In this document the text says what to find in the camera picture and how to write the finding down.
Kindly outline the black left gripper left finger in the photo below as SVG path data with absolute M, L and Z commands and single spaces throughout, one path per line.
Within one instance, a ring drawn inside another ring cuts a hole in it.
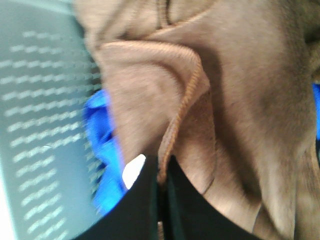
M 158 159 L 147 156 L 140 174 L 120 202 L 78 240 L 158 239 Z

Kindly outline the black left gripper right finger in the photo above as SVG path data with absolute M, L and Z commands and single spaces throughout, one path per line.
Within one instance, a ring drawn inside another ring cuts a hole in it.
M 168 240 L 251 240 L 253 235 L 213 208 L 186 177 L 174 156 L 167 170 Z

